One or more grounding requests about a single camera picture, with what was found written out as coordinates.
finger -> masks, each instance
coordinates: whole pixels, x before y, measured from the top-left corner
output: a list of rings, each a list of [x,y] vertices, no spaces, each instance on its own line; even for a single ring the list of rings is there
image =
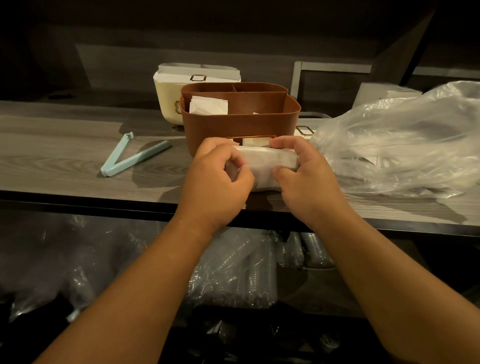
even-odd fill
[[[198,147],[197,152],[195,153],[195,156],[204,156],[205,154],[209,153],[211,150],[213,150],[215,147],[221,144],[227,144],[231,146],[239,145],[239,143],[234,142],[232,139],[216,138],[216,137],[205,138],[204,141],[202,141],[202,143]]]
[[[254,182],[255,182],[255,177],[253,176],[252,171],[247,165],[243,165],[240,168],[237,179],[235,180],[233,185],[235,186],[235,188],[238,188],[240,190],[240,193],[242,193],[245,196],[245,200],[246,200],[248,197],[248,194],[252,190]]]
[[[288,185],[290,179],[295,176],[295,172],[289,170],[287,167],[275,166],[272,168],[272,175],[276,179],[278,184],[280,184],[280,187],[284,189],[284,187]]]
[[[212,163],[223,169],[227,160],[230,160],[235,166],[240,168],[247,164],[241,152],[228,144],[220,144],[208,153]]]
[[[305,163],[318,156],[318,151],[307,140],[301,136],[284,135],[270,140],[272,148],[287,148],[295,150],[299,156],[299,163]]]

wooden table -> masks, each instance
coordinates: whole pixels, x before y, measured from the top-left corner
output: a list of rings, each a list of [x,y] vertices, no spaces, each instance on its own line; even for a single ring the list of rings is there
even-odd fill
[[[172,148],[113,177],[100,168],[124,133],[124,157],[169,140]],[[169,220],[192,158],[182,129],[158,110],[0,101],[0,206]],[[349,196],[386,235],[480,238],[480,186],[446,200]],[[276,192],[251,194],[232,226],[308,231]]]

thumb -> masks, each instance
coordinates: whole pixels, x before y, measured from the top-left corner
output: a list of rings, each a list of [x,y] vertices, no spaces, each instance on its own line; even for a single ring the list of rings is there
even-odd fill
[[[295,172],[289,170],[287,167],[275,166],[272,168],[272,175],[276,181],[280,184],[280,187],[283,187],[290,181],[290,179],[295,175]]]
[[[252,190],[254,182],[255,177],[253,176],[252,171],[246,164],[244,164],[240,167],[237,179],[233,184],[248,195]]]

right hand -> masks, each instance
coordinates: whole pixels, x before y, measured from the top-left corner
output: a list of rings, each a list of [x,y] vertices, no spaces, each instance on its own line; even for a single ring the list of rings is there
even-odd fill
[[[272,174],[282,188],[285,204],[310,229],[332,209],[349,207],[330,165],[307,140],[285,135],[270,140],[270,146],[293,149],[299,156],[297,172],[276,166]]]

